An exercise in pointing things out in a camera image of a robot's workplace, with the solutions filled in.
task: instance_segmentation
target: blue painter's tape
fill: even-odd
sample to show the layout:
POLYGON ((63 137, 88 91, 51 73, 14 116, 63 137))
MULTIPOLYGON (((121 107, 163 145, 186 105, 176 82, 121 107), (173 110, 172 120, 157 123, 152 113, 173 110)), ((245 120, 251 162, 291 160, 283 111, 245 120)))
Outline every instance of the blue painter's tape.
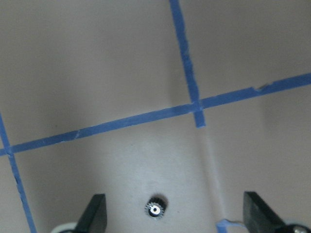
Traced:
POLYGON ((253 97, 259 97, 274 92, 284 91, 296 87, 301 87, 311 84, 311 73, 295 76, 280 81, 275 81, 271 84, 265 85, 260 89, 254 89, 253 87, 225 93, 222 95, 208 97, 202 99, 203 108, 210 108, 222 104, 232 103, 240 100, 246 100, 253 97))
MULTIPOLYGON (((263 96, 267 94, 271 94, 274 92, 284 91, 287 89, 292 89, 296 87, 301 87, 305 85, 311 84, 311 74, 304 74, 280 81, 276 81, 270 85, 265 86, 261 89, 254 89, 252 87, 246 88, 243 90, 233 91, 229 93, 225 93, 222 95, 218 95, 215 97, 209 97, 201 100, 203 108, 215 107, 222 104, 232 103, 240 100, 245 100, 248 98, 263 96)), ((144 113, 137 116, 131 116, 119 120, 114 120, 111 122, 103 123, 96 126, 87 127, 84 129, 63 133, 59 135, 55 135, 52 137, 46 137, 42 139, 38 139, 35 141, 25 142, 22 144, 18 144, 10 147, 13 153, 18 153, 26 150, 32 150, 40 147, 45 147, 49 145, 53 145, 56 143, 72 141, 82 137, 92 136, 98 133, 104 133, 107 131, 117 130, 129 126, 139 125, 155 120, 161 120, 170 117, 176 117, 183 114, 195 113, 197 112, 197 104, 185 104, 179 105, 172 108, 166 108, 154 112, 144 113)), ((0 156, 5 155, 5 149, 0 149, 0 156)))
POLYGON ((119 120, 114 120, 111 122, 103 123, 100 125, 95 125, 91 127, 87 127, 84 129, 62 133, 59 135, 55 135, 52 137, 46 137, 39 140, 26 142, 22 144, 18 144, 11 147, 12 152, 22 152, 26 150, 32 150, 40 147, 45 147, 49 145, 53 145, 56 143, 72 141, 78 138, 88 137, 91 135, 104 133, 107 131, 117 130, 129 126, 134 126, 138 124, 143 124, 151 121, 156 121, 160 119, 176 117, 179 115, 184 115, 187 113, 193 113, 195 108, 192 104, 179 105, 173 108, 166 108, 159 111, 149 112, 140 114, 137 116, 131 116, 119 120))
POLYGON ((1 139, 2 139, 2 143, 3 143, 3 146, 4 146, 5 152, 8 154, 8 158, 9 158, 9 161, 10 161, 12 173, 13 173, 14 178, 16 180, 16 186, 17 186, 17 189, 18 189, 18 192, 19 192, 19 196, 20 196, 23 208, 24 208, 24 212, 25 212, 25 216, 26 216, 26 219, 27 219, 27 222, 28 222, 28 226, 29 226, 30 232, 31 233, 36 233, 37 231, 36 231, 36 228, 35 228, 34 219, 33 219, 33 216, 31 214, 31 211, 30 211, 30 208, 29 208, 29 205, 28 205, 26 193, 25 193, 25 190, 24 190, 24 187, 23 187, 23 183, 22 183, 21 178, 20 178, 19 170, 18 170, 17 163, 16 163, 16 160, 15 160, 15 156, 14 156, 14 154, 11 151, 10 142, 9 142, 8 136, 7 136, 6 131, 5 131, 5 127, 4 127, 4 123, 3 123, 3 120, 2 120, 1 114, 0 114, 0 136, 1 136, 1 139))
POLYGON ((223 219, 216 223, 216 228, 218 233, 227 233, 227 227, 243 227, 244 225, 237 222, 230 222, 227 219, 223 219))
MULTIPOLYGON (((170 0, 171 11, 173 16, 173 21, 176 30, 176 36, 178 39, 180 56, 184 66, 184 72, 186 76, 186 81, 188 85, 188 91, 190 95, 190 100, 192 103, 199 103, 200 95, 199 88, 194 78, 193 65, 189 54, 189 46, 186 37, 186 28, 184 18, 180 9, 178 0, 170 0)), ((201 128, 205 126, 205 119, 203 115, 203 109, 198 106, 196 113, 194 114, 194 119, 196 127, 201 128)))

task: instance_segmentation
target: screw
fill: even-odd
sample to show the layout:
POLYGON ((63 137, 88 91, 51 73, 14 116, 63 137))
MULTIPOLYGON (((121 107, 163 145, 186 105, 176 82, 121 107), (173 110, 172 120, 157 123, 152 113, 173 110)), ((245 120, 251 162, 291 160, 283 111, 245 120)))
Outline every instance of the screw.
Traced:
POLYGON ((307 230, 303 227, 295 226, 294 227, 294 233, 307 233, 307 230))

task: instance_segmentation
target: beige surface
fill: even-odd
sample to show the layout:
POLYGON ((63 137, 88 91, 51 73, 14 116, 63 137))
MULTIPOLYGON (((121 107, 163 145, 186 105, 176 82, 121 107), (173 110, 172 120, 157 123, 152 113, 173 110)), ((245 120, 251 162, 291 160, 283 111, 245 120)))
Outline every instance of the beige surface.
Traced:
MULTIPOLYGON (((309 1, 181 1, 201 97, 311 72, 309 1)), ((167 0, 1 1, 11 144, 189 102, 167 0)), ((106 233, 212 233, 255 190, 311 226, 311 86, 16 154, 39 233, 107 194, 106 233), (165 217, 148 198, 163 193, 165 217)), ((29 232, 6 157, 0 233, 29 232)))

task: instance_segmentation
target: metal gear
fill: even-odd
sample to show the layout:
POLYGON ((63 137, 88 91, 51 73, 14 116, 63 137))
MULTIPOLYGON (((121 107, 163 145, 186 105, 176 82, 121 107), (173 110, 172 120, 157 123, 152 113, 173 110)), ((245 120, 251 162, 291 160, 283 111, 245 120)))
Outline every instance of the metal gear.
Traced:
POLYGON ((166 209, 164 200, 158 197, 151 198, 145 206, 146 213, 154 219, 163 217, 166 209))

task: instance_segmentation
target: small gear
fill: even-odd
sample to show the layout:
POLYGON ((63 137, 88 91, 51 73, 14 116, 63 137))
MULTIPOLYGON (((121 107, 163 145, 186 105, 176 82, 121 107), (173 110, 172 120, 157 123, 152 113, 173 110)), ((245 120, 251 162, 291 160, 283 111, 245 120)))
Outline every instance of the small gear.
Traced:
POLYGON ((151 198, 145 206, 146 213, 154 219, 162 218, 166 204, 164 200, 158 197, 151 198))

